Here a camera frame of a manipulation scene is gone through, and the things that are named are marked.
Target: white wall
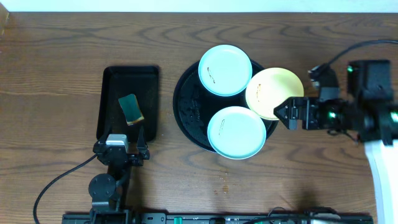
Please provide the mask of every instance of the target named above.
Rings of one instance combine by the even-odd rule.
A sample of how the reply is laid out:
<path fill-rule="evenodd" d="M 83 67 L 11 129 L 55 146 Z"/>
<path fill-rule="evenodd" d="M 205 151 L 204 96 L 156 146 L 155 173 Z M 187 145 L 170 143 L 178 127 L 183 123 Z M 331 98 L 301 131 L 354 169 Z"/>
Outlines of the white wall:
<path fill-rule="evenodd" d="M 398 12 L 398 0 L 0 0 L 11 12 Z"/>

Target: green scouring pad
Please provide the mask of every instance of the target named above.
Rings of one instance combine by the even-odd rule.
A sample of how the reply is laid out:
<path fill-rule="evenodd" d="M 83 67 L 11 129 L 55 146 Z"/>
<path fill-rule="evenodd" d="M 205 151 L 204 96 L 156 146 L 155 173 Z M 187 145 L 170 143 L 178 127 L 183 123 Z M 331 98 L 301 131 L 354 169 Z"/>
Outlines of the green scouring pad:
<path fill-rule="evenodd" d="M 136 124 L 144 119 L 144 115 L 139 109 L 137 97 L 134 94 L 119 98 L 119 104 L 126 117 L 127 125 Z"/>

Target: wooden table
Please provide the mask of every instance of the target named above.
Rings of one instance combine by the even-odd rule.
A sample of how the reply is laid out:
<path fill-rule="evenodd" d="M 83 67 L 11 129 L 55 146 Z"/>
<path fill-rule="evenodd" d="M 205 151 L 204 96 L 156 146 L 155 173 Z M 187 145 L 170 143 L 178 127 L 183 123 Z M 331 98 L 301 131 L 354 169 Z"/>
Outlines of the wooden table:
<path fill-rule="evenodd" d="M 157 138 L 149 143 L 151 160 L 133 172 L 130 205 L 184 213 L 319 205 L 376 218 L 363 146 L 279 124 L 259 154 L 225 159 L 182 134 L 172 96 L 185 69 L 218 44 L 293 71 L 305 94 L 315 96 L 308 69 L 355 42 L 397 38 L 397 14 L 12 13 L 0 41 L 0 222 L 32 223 L 44 186 L 93 155 L 102 74 L 110 65 L 161 69 Z M 335 63 L 343 96 L 349 60 L 392 60 L 397 87 L 397 50 L 367 47 Z M 103 172 L 95 160 L 57 182 L 39 204 L 41 222 L 87 212 L 88 184 Z"/>

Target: green light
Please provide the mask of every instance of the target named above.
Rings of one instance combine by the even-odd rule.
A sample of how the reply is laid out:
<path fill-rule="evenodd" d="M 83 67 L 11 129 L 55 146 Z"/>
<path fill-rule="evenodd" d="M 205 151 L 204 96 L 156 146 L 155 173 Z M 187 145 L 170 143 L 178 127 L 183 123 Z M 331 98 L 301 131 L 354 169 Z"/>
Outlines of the green light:
<path fill-rule="evenodd" d="M 351 66 L 348 66 L 348 67 L 347 67 L 347 71 L 351 73 L 351 72 L 353 72 L 353 71 L 354 71 L 354 68 L 353 68 L 353 67 L 351 67 Z"/>
<path fill-rule="evenodd" d="M 398 122 L 398 112 L 396 111 L 390 112 L 390 115 L 393 122 L 395 123 Z"/>
<path fill-rule="evenodd" d="M 329 117 L 330 117 L 330 118 L 336 118 L 336 113 L 329 112 Z"/>

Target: pale yellow plate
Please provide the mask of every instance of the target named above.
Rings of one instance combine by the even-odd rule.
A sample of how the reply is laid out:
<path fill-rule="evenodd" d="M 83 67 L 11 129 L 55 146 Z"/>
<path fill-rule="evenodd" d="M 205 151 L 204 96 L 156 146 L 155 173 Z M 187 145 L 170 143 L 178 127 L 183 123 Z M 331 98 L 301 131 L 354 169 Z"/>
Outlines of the pale yellow plate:
<path fill-rule="evenodd" d="M 300 79 L 284 68 L 268 68 L 257 73 L 246 88 L 246 103 L 260 117 L 278 120 L 274 108 L 291 96 L 304 96 Z"/>

